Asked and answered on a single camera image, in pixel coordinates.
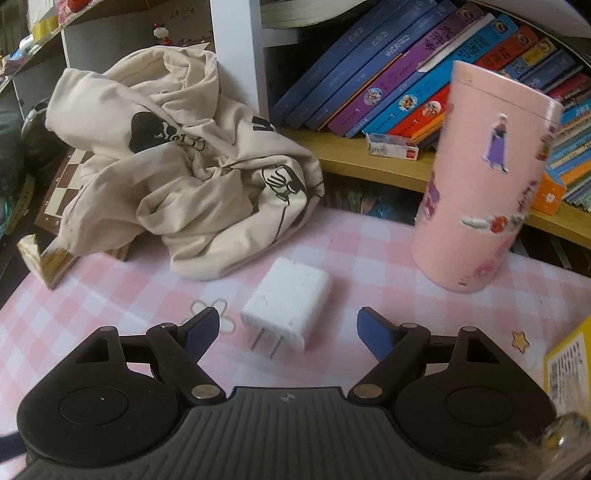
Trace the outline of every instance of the pink gingham pattern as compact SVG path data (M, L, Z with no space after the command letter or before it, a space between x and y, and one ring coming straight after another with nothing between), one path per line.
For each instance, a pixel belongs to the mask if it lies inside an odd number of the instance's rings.
M544 352L591 312L591 279L510 254L487 288L452 293L415 266L412 232L319 208L288 242L221 280L197 283L170 273L165 248L150 236L134 242L127 262L102 254L82 258L54 291L29 275L0 311L0 433L15 430L26 392L96 328L115 325L130 335L161 322L181 323L196 299L225 299L226 317L236 323L235 332L220 335L200 362L227 393L235 385L340 385L346 392L375 365L356 334L363 306L438 335L475 325L541 382ZM282 345L269 360L265 345L249 350L252 335L239 312L277 257L323 268L334 285L308 350L300 354ZM525 332L531 346L524 355L511 347L512 331ZM22 458L0 466L0 478L22 466Z

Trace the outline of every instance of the book spine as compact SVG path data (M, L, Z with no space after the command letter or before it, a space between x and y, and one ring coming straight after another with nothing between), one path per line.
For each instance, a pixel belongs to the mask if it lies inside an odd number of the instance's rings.
M474 4L468 4L448 17L440 25L414 44L408 52L391 64L373 82L364 87L343 110L329 123L329 128L338 136L345 135L351 127L386 98L434 51L448 44L471 23L483 14Z
M427 137L429 137L432 133L436 132L437 130L439 130L441 128L444 119L445 119L445 113L440 113L433 120L431 120L431 123L429 123L428 125L424 126L422 129L417 131L410 138L410 141L412 143L414 143L415 145L422 142Z
M382 0L340 37L271 109L271 122L280 125L285 117L373 31L394 15L408 0Z
M560 167L552 168L552 170L554 170L559 176L562 176L565 173L574 170L579 165L582 165L590 158L591 158L591 151L587 150L587 151L584 151L583 153L577 155L572 160L564 163Z
M565 113L562 114L560 123L566 127L568 126L568 124L570 124L571 122L575 121L577 118L585 115L588 112L591 112L591 99L586 100L585 102L581 103L576 107L571 108L570 110L566 110Z
M411 0L400 8L396 15L363 40L308 94L302 103L287 116L286 123L295 129L304 125L347 80L363 68L393 38L399 36L435 5L437 5L436 0Z
M584 92L581 92L576 97L567 100L565 103L563 103L563 107L565 110L569 110L574 106L580 105L589 98L591 98L591 88L585 90Z
M570 154L572 151L579 148L581 145L585 145L588 141L591 141L591 131L583 132L580 136L573 138L569 142L565 142L563 146L557 150L554 149L552 155L550 155L550 164L560 160L565 155Z
M575 65L574 59L564 50L560 50L545 59L536 68L520 78L519 81L524 85L541 90L556 77Z
M537 35L527 25L519 27L517 32L480 58L475 65L488 70L500 70L510 61L533 47L538 41Z
M354 126L351 127L351 130L349 130L345 136L347 138L355 136L359 131L361 131L362 128L364 128L367 124L373 121L374 118L380 115L384 110L386 110L386 108L389 107L390 104L392 104L392 102L396 100L396 98L398 98L400 95L406 92L412 85L414 85L420 79L422 79L427 74L427 72L439 65L450 54L452 54L452 52L454 52L465 42L470 40L473 36L475 36L480 30L485 28L494 19L494 15L486 14L484 17L470 25L461 34L454 38L448 45L446 45L445 48L437 52L432 58L429 59L429 61L425 62L425 64L422 65L416 72L414 72L410 77L408 77L404 82L402 82L399 85L399 87L396 88L396 90L394 90L379 104L377 104L359 122L354 124Z
M542 40L526 51L521 57L513 60L499 73L517 80L555 51L556 46L550 41L550 39L542 38Z
M450 86L448 83L431 96L428 101L391 129L388 135L411 138L415 132L428 125L435 115L447 111L447 98L449 97Z
M388 132L412 113L418 105L421 105L432 94L449 83L452 77L454 60L473 63L489 52L495 45L513 35L516 30L517 26L513 23L513 20L505 14L491 21L485 28L413 85L399 99L394 100L390 107L363 129L363 132L379 134Z
M578 73L554 90L549 91L548 96L557 102L563 103L589 87L591 87L591 79L584 73Z
M554 139L554 147L559 147L571 138L576 137L581 132L591 127L591 112L577 118L571 125L565 125L558 130L556 138Z
M573 182L576 182L583 175L591 171L591 151L585 152L585 155L587 155L587 160L584 163L581 163L572 170L569 170L560 175L560 180L562 180L562 182L565 185L568 186Z
M548 94L548 92L551 92L552 90L554 90L557 86L562 85L564 82L566 82L569 78L575 76L577 73L582 72L583 71L583 66L582 65L575 65L573 68L568 69L566 72L564 72L560 77L558 77L555 81L553 81L552 83L549 83L548 85L546 85L543 89L542 92L544 92L546 95Z
M571 153L565 155L561 159L559 159L555 162L552 162L549 166L553 170L556 170L557 168L561 167L565 163L568 163L569 161L571 161L573 158L577 158L581 153L587 151L590 147L591 147L591 141L581 145L579 148L577 148L576 150L573 150Z
M455 5L450 0L443 0L436 8L417 20L414 25L404 31L398 38L392 41L385 49L378 53L369 63L347 81L323 106L321 106L306 122L310 130L320 129L334 114L336 114L347 101L386 69L393 61L402 55L407 49L413 48L413 44L426 32L449 17L457 13Z

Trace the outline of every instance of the princess sticker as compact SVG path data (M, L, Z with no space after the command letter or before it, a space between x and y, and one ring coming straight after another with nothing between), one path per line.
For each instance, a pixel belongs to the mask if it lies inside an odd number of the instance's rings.
M435 172L431 172L431 179L427 182L427 190L421 205L418 207L418 216L423 216L425 220L430 220L435 215L435 209L441 199L441 195L435 186Z
M554 138L550 134L545 134L541 136L540 141L542 143L538 149L537 155L535 156L538 160L546 161L548 155L550 155L550 148L552 146L553 139Z
M507 116L504 113L499 115L498 122L493 125L491 131L491 141L488 145L488 151L482 157L488 162L491 170L499 167L503 173L509 173L505 166L505 144L507 138Z

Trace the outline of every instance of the pink cylindrical container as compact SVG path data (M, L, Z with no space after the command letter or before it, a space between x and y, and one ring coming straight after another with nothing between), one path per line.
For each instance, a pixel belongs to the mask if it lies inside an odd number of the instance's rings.
M562 110L537 90L454 62L412 244L431 281L456 291L491 281L530 211Z

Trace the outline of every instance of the ribbed black surface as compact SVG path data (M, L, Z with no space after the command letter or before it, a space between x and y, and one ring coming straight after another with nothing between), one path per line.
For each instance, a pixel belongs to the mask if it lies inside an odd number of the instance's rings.
M407 446L378 408L338 388L238 388L189 412L157 450L123 465L81 470L38 461L19 480L469 480Z

